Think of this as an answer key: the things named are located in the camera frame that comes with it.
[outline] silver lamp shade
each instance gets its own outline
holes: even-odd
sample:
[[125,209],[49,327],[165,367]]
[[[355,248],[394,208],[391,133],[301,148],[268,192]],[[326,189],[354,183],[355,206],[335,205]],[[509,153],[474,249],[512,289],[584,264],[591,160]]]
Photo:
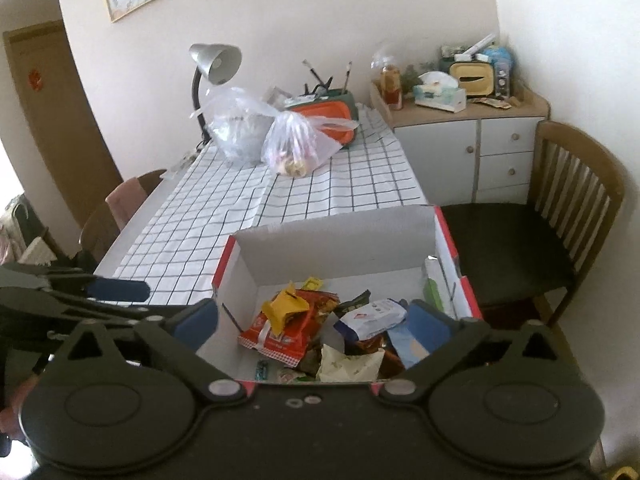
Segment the silver lamp shade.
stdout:
[[222,85],[236,75],[242,62],[240,49],[233,45],[191,45],[189,53],[202,75],[214,85]]

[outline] black lamp arm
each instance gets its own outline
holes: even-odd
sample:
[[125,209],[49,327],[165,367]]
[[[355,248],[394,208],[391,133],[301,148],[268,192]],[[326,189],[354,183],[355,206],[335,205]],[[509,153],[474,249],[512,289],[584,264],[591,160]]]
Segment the black lamp arm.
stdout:
[[[200,80],[202,79],[202,72],[196,69],[196,73],[193,75],[193,83],[191,85],[191,99],[193,100],[193,109],[200,109]],[[202,130],[202,142],[208,144],[211,140],[211,136],[207,131],[207,122],[204,120],[204,114],[201,112],[198,114],[198,123]]]

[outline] door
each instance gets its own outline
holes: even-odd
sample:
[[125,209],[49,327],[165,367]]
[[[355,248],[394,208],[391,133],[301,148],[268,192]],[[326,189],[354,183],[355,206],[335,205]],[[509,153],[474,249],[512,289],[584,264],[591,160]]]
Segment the door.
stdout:
[[396,128],[406,158],[433,205],[471,202],[476,175],[476,121]]
[[31,134],[82,226],[122,178],[84,94],[63,23],[5,33],[4,45]]

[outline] red sticker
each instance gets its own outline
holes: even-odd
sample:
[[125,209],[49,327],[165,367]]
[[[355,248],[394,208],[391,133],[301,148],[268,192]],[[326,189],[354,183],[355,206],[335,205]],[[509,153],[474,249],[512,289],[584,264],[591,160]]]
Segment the red sticker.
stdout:
[[42,76],[40,75],[40,72],[38,70],[33,69],[31,70],[31,72],[29,72],[29,85],[36,92],[42,90]]

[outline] white grid tablecloth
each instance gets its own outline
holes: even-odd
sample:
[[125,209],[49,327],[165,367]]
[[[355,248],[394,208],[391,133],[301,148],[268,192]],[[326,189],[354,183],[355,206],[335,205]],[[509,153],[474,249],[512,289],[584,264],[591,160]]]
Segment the white grid tablecloth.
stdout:
[[240,229],[345,212],[426,204],[400,142],[380,114],[360,107],[356,139],[304,178],[229,164],[210,144],[130,247],[115,278],[146,281],[150,304],[193,304],[228,236]]

